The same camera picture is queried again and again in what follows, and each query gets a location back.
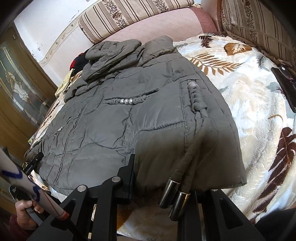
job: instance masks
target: cushion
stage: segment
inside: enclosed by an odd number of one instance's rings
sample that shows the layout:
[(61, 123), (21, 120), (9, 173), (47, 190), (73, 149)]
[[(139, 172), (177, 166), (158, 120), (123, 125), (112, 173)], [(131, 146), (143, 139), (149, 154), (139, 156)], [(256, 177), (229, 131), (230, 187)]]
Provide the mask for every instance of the cushion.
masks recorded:
[(161, 35), (182, 41), (202, 33), (217, 32), (211, 17), (201, 8), (189, 7), (164, 12), (136, 22), (107, 37), (107, 41), (138, 39), (142, 44)]
[(202, 0), (202, 9), (207, 12), (219, 32), (223, 32), (222, 18), (221, 18), (221, 4), (222, 0)]
[(222, 0), (222, 24), (230, 36), (246, 39), (296, 67), (296, 49), (288, 32), (258, 0)]
[(142, 19), (191, 6), (194, 0), (101, 0), (80, 17), (79, 26), (93, 43)]

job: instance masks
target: wall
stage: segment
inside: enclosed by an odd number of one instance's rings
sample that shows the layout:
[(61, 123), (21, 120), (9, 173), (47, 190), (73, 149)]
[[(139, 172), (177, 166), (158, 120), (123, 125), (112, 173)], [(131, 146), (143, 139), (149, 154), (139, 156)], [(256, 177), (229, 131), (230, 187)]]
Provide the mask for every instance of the wall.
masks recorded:
[(72, 60), (92, 46), (77, 17), (95, 2), (34, 0), (14, 21), (24, 44), (57, 86)]

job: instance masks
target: metal cord end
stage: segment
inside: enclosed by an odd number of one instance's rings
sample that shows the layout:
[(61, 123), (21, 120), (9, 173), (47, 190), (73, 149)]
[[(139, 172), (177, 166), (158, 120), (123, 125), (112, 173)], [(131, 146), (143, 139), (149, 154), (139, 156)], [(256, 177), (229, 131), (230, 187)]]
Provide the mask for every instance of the metal cord end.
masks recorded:
[(163, 194), (158, 201), (158, 206), (160, 208), (168, 208), (172, 204), (172, 200), (179, 188), (180, 183), (177, 183), (171, 179), (168, 180)]
[(188, 193), (184, 193), (180, 191), (177, 193), (175, 202), (173, 204), (173, 207), (169, 215), (172, 221), (177, 221), (179, 217), (182, 216), (189, 196), (190, 194)]

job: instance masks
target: gray puffer jacket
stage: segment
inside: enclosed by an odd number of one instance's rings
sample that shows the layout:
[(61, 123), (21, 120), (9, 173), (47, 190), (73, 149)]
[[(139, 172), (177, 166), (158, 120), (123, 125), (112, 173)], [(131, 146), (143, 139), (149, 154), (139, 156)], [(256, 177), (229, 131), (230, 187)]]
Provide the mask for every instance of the gray puffer jacket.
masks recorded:
[(182, 182), (181, 191), (246, 183), (235, 122), (220, 92), (167, 36), (102, 42), (66, 94), (46, 134), (25, 155), (65, 195), (102, 184), (135, 153), (140, 193)]

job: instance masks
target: jacket sleeve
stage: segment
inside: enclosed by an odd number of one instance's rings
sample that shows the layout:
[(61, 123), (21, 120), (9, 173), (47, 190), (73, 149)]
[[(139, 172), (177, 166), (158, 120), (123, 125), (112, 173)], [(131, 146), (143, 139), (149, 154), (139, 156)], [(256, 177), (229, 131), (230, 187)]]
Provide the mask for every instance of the jacket sleeve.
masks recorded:
[(34, 230), (24, 230), (17, 223), (17, 216), (11, 215), (9, 219), (10, 234), (15, 241), (26, 241)]

